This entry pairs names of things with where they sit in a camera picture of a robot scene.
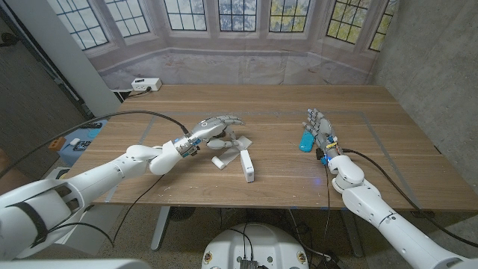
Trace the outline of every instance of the wire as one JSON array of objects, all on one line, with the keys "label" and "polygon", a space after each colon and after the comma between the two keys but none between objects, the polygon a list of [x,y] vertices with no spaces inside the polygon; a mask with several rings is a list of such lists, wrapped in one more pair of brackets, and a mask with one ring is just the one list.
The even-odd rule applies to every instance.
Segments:
[{"label": "wire", "polygon": [[151,91],[151,87],[147,87],[144,91],[142,91],[140,93],[133,94],[133,95],[128,95],[128,97],[126,97],[126,98],[140,96],[140,95],[143,95],[143,94],[148,93],[150,91]]},{"label": "wire", "polygon": [[[243,237],[245,236],[247,238],[247,240],[249,241],[249,245],[251,246],[251,261],[252,261],[252,257],[254,257],[254,252],[252,251],[252,243],[251,243],[251,240],[249,239],[249,236],[247,236],[244,232],[238,231],[238,230],[233,229],[233,228],[229,228],[229,230],[234,231],[234,232],[239,232],[240,234],[243,235]],[[245,257],[246,257],[246,251],[244,249],[244,259],[246,259]]]},{"label": "wire", "polygon": [[435,225],[437,228],[439,228],[441,231],[443,231],[444,233],[446,233],[447,235],[455,238],[456,240],[459,240],[465,244],[468,244],[472,247],[478,247],[478,244],[477,243],[474,243],[472,241],[469,241],[469,240],[466,240],[462,237],[459,237],[458,235],[455,235],[454,233],[448,231],[447,229],[445,229],[442,225],[438,224],[435,220],[433,220],[431,217],[429,217],[427,214],[424,214],[423,213],[423,210],[421,210],[421,208],[419,208],[417,205],[415,205],[415,203],[402,191],[402,189],[400,189],[400,187],[397,185],[397,183],[394,182],[394,180],[387,174],[387,172],[385,172],[379,164],[377,164],[374,160],[372,160],[371,158],[368,158],[365,154],[362,154],[360,152],[357,152],[355,150],[352,150],[352,149],[342,149],[344,152],[351,152],[351,153],[355,153],[363,158],[365,158],[367,161],[371,162],[373,165],[375,165],[379,170],[380,172],[383,173],[383,175],[388,179],[388,181],[397,189],[397,191],[403,196],[403,198],[405,198],[405,200],[407,200],[407,202],[409,202],[410,205],[413,206],[413,208],[415,208],[418,212],[420,212],[420,214],[422,214],[429,222],[431,222],[433,225]]},{"label": "wire", "polygon": [[98,227],[96,227],[96,226],[94,226],[94,225],[91,225],[91,224],[89,224],[89,223],[67,223],[67,224],[63,224],[63,225],[59,225],[59,226],[56,226],[56,227],[51,228],[51,229],[48,231],[48,233],[53,232],[53,231],[56,231],[56,230],[61,229],[61,228],[64,228],[64,227],[67,227],[67,226],[73,226],[73,225],[88,226],[88,227],[90,227],[90,228],[95,229],[95,230],[98,231],[98,232],[101,232],[101,233],[110,241],[111,246],[114,247],[114,243],[113,243],[113,241],[111,240],[111,237],[110,237],[106,232],[104,232],[102,229],[100,229],[100,228],[98,228]]},{"label": "wire", "polygon": [[[249,218],[248,218],[248,215],[247,215],[247,209],[246,209],[246,225],[244,225],[244,230],[243,230],[243,233],[242,233],[242,240],[244,241],[244,258],[246,258],[246,239],[244,238],[246,236],[246,227],[247,227],[247,224],[249,222]],[[251,261],[254,260],[254,257],[252,256],[252,252],[251,252]]]},{"label": "wire", "polygon": [[109,117],[114,117],[114,116],[119,116],[119,115],[125,115],[125,114],[150,114],[150,115],[154,115],[154,116],[157,116],[157,117],[162,117],[166,120],[169,120],[175,124],[177,124],[181,130],[184,132],[184,134],[188,134],[189,131],[186,129],[186,127],[184,127],[179,121],[177,120],[174,120],[173,118],[170,118],[166,115],[163,115],[163,114],[160,114],[160,113],[157,113],[157,112],[153,112],[153,111],[121,111],[121,112],[115,112],[115,113],[110,113],[110,114],[106,114],[104,116],[100,116],[100,117],[96,117],[94,119],[91,119],[91,120],[87,120],[85,121],[84,123],[81,123],[81,124],[78,124],[77,126],[74,126],[60,134],[57,134],[55,135],[54,137],[48,139],[47,141],[41,143],[39,146],[37,146],[36,148],[34,148],[33,150],[31,150],[30,152],[28,152],[27,154],[23,155],[21,158],[19,158],[18,160],[14,161],[12,164],[10,164],[9,166],[7,166],[5,169],[3,169],[3,171],[0,172],[0,179],[5,176],[8,171],[10,171],[12,168],[14,168],[20,161],[23,161],[25,160],[29,155],[33,154],[34,152],[36,152],[38,149],[41,149],[43,146],[46,146],[48,145],[49,143],[51,143],[53,140],[59,138],[59,137],[63,137],[67,134],[69,134],[70,132],[73,132],[75,131],[76,129],[82,127],[82,126],[85,126],[89,123],[94,123],[98,120],[103,120],[103,119],[106,119],[106,118],[109,118]]},{"label": "wire", "polygon": [[292,221],[294,222],[294,226],[296,227],[297,237],[299,238],[300,244],[301,244],[304,248],[306,248],[308,251],[312,251],[312,252],[315,253],[315,254],[318,254],[318,255],[320,255],[320,256],[322,256],[322,257],[325,257],[327,261],[330,261],[330,260],[332,259],[331,256],[329,256],[329,255],[327,255],[327,254],[324,254],[324,253],[320,253],[320,252],[318,252],[318,251],[316,251],[316,250],[313,250],[312,248],[310,248],[310,247],[308,247],[306,244],[304,244],[304,242],[302,242],[302,239],[300,239],[299,230],[298,230],[298,228],[297,228],[296,219],[295,219],[295,217],[294,217],[294,215],[292,214],[292,211],[291,211],[290,209],[289,209],[289,213],[291,213]]},{"label": "wire", "polygon": [[149,187],[149,189],[147,189],[145,192],[143,192],[143,194],[141,194],[137,199],[136,201],[133,202],[133,204],[128,208],[128,211],[126,212],[125,216],[122,218],[121,220],[121,223],[119,224],[119,227],[118,227],[118,230],[117,232],[114,234],[114,237],[113,237],[113,242],[115,242],[115,240],[117,239],[117,236],[118,236],[118,232],[120,232],[120,229],[121,229],[121,226],[122,224],[125,222],[125,219],[126,217],[128,216],[128,213],[129,211],[133,208],[133,205],[136,204],[137,201],[139,201],[141,199],[141,197],[143,197],[144,194],[146,194],[148,191],[150,191],[162,178],[163,178],[164,175],[160,176],[158,180],[156,180],[156,182],[151,186]]}]

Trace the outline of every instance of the white block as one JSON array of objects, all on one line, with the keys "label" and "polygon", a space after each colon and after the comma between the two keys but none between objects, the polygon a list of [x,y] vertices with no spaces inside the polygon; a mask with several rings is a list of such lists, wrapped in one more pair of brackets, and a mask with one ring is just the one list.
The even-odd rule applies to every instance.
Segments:
[{"label": "white block", "polygon": [[250,183],[254,181],[254,167],[252,165],[251,158],[247,149],[240,151],[240,164],[242,164],[242,170],[246,177],[246,182]]},{"label": "white block", "polygon": [[159,78],[135,78],[131,83],[136,91],[145,91],[148,87],[151,87],[151,91],[158,91],[161,85]]}]

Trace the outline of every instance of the wooden table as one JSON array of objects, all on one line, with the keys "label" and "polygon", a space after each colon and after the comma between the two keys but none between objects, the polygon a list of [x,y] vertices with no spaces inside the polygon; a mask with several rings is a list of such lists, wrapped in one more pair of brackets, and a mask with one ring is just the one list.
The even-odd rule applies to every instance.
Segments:
[{"label": "wooden table", "polygon": [[[324,166],[316,159],[315,148],[304,153],[298,146],[308,108],[317,108],[326,115],[341,147],[362,152],[378,162],[423,209],[478,209],[478,196],[390,93],[378,86],[164,85],[159,92],[128,99],[120,111],[157,111],[190,130],[208,117],[242,117],[246,125],[233,126],[235,133],[253,142],[249,148],[255,168],[253,183],[246,183],[239,157],[219,170],[211,159],[225,149],[215,151],[202,145],[198,155],[180,161],[139,203],[327,207]],[[130,145],[162,145],[181,135],[177,125],[151,115],[114,117],[68,175],[104,164],[123,154]],[[391,207],[412,208],[372,164],[357,155],[349,156]],[[96,202],[109,199],[113,204],[133,203],[157,178],[148,172],[126,180],[112,197],[105,194]],[[343,208],[341,195],[332,185],[329,188],[330,207]]]}]

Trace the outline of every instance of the window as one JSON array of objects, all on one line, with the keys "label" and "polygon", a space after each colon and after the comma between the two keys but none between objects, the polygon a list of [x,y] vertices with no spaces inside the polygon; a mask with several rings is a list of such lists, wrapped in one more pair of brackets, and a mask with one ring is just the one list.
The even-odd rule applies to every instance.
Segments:
[{"label": "window", "polygon": [[255,31],[257,0],[218,0],[221,31]]},{"label": "window", "polygon": [[206,31],[202,0],[164,0],[172,30]]},{"label": "window", "polygon": [[123,37],[149,32],[137,0],[105,0]]},{"label": "window", "polygon": [[304,32],[309,0],[272,0],[270,32]]},{"label": "window", "polygon": [[48,0],[81,50],[108,42],[87,0]]},{"label": "window", "polygon": [[391,18],[394,15],[396,6],[397,0],[388,0],[387,7],[383,13],[382,19],[380,20],[379,27],[373,36],[372,43],[370,44],[370,49],[379,52],[382,48],[382,43],[385,39],[385,34],[387,33],[387,29],[390,25]]},{"label": "window", "polygon": [[355,44],[371,0],[337,0],[327,36]]}]

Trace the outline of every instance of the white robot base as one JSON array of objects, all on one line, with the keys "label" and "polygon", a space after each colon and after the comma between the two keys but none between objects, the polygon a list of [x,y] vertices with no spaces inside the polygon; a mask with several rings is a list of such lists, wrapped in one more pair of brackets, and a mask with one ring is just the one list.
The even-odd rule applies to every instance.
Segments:
[{"label": "white robot base", "polygon": [[251,251],[248,239],[243,238],[244,225],[245,223],[231,228],[238,232],[227,229],[209,243],[202,257],[202,269],[257,268],[258,266],[269,269],[308,268],[304,249],[288,233],[268,224],[248,223],[245,234],[251,241]]}]

